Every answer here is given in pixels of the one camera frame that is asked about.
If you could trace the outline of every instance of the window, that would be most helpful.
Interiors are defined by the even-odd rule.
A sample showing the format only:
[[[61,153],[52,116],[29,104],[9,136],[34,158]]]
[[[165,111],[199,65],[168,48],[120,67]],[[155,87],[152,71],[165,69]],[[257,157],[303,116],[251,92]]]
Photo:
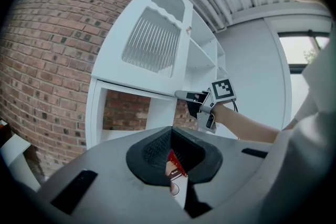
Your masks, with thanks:
[[[313,62],[321,49],[329,42],[329,34],[314,33],[280,33],[280,41],[284,48],[290,70],[292,84],[292,115],[294,118],[307,97],[309,87],[301,74],[306,66]]]

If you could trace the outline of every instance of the shelf compartment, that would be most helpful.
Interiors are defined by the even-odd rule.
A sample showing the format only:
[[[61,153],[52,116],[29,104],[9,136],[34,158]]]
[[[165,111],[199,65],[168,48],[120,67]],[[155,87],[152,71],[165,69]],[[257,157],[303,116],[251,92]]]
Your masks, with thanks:
[[[185,70],[185,78],[183,84],[184,91],[205,91],[211,83],[216,80],[217,68],[209,67],[205,69],[191,69]]]
[[[215,62],[205,53],[205,51],[192,39],[189,43],[187,68],[204,69],[216,66]]]
[[[191,26],[191,38],[200,46],[215,38],[215,35],[195,10],[193,10]]]

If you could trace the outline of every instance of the red object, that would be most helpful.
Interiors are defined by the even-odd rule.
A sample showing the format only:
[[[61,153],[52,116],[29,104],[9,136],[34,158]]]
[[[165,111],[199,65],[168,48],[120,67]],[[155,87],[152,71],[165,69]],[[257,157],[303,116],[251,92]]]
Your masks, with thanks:
[[[169,152],[168,161],[171,161],[181,171],[182,175],[184,175],[185,177],[188,176],[185,170],[183,169],[182,165],[180,164],[179,160],[177,159],[173,150],[170,150]]]

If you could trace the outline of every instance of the brick wall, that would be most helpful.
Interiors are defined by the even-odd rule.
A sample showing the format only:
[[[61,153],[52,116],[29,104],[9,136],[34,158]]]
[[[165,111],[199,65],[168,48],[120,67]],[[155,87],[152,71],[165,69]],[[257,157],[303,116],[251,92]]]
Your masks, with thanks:
[[[0,40],[0,116],[51,175],[85,151],[90,73],[104,38],[130,0],[16,0]],[[149,100],[110,91],[104,127],[142,129]],[[195,127],[185,103],[177,125]]]

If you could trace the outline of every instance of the white cabinet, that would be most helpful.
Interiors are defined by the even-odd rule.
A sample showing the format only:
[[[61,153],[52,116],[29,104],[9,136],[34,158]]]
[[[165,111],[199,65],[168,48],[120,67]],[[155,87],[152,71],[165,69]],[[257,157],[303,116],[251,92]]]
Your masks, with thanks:
[[[91,74],[87,147],[136,131],[102,130],[107,90],[150,97],[146,129],[173,124],[176,90],[202,91],[225,54],[188,0],[133,0],[109,31]]]
[[[183,85],[193,5],[132,0],[109,31],[91,76],[174,96]]]

